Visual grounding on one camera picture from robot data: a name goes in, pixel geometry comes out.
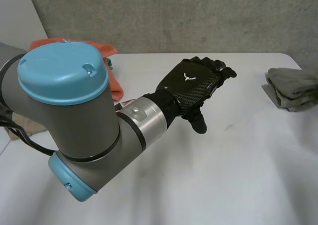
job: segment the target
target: white tablecloth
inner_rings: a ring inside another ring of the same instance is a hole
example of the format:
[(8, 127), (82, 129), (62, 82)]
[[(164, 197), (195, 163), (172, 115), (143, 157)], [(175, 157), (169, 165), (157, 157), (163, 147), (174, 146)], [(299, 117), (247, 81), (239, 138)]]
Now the white tablecloth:
[[(269, 68), (298, 65), (283, 54), (119, 54), (111, 57), (123, 100), (153, 92), (183, 58), (220, 59), (227, 80), (202, 113), (204, 135), (177, 118), (141, 156), (86, 202), (21, 141), (0, 156), (1, 225), (318, 224), (318, 113), (277, 109), (263, 92)], [(32, 136), (56, 148), (48, 132)]]

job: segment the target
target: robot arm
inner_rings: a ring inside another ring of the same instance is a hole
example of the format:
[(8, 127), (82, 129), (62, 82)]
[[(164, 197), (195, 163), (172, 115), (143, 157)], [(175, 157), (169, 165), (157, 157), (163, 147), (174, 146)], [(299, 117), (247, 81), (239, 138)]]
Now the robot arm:
[[(1, 53), (0, 59), (15, 57)], [(116, 112), (101, 54), (85, 43), (53, 43), (4, 65), (0, 102), (49, 130), (59, 148), (49, 167), (85, 201), (161, 137), (175, 117), (205, 133), (200, 107), (229, 77), (236, 73), (221, 61), (183, 60), (154, 93)]]

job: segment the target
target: orange cloth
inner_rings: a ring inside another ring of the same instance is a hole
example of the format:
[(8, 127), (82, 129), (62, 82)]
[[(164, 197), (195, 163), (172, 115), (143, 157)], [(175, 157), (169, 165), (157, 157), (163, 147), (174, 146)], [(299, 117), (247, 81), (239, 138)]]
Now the orange cloth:
[(113, 73), (111, 72), (109, 65), (107, 63), (107, 57), (117, 53), (117, 50), (115, 49), (115, 47), (113, 47), (111, 45), (103, 45), (103, 44), (95, 43), (92, 41), (70, 40), (70, 39), (63, 39), (63, 38), (51, 38), (51, 39), (43, 39), (43, 40), (33, 41), (29, 47), (29, 50), (33, 50), (39, 46), (50, 44), (50, 43), (64, 42), (64, 40), (84, 42), (84, 43), (87, 43), (87, 44), (94, 46), (96, 49), (98, 49), (100, 51), (100, 53), (102, 54), (102, 56), (104, 58), (104, 63), (105, 63), (107, 70), (108, 70), (111, 95), (115, 101), (119, 101), (123, 97), (124, 91), (121, 88), (121, 86), (119, 85), (118, 81), (115, 79), (115, 77), (114, 77)]

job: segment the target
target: concrete wall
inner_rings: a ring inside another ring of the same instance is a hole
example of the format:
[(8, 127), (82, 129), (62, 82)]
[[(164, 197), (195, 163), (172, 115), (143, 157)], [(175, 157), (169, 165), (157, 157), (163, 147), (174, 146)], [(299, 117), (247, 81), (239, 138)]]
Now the concrete wall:
[(318, 64), (318, 0), (32, 0), (49, 37), (120, 53), (281, 52)]
[(31, 0), (0, 0), (0, 42), (27, 50), (33, 40), (43, 38), (47, 36)]

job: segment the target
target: folded gray towel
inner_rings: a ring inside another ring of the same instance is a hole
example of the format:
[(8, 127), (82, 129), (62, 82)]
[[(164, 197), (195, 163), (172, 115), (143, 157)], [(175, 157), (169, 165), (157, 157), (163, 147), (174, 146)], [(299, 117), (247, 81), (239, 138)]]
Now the folded gray towel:
[(318, 104), (318, 78), (294, 69), (270, 69), (262, 88), (278, 108), (304, 111)]
[(267, 77), (282, 95), (295, 99), (311, 90), (318, 90), (318, 78), (304, 70), (269, 69)]

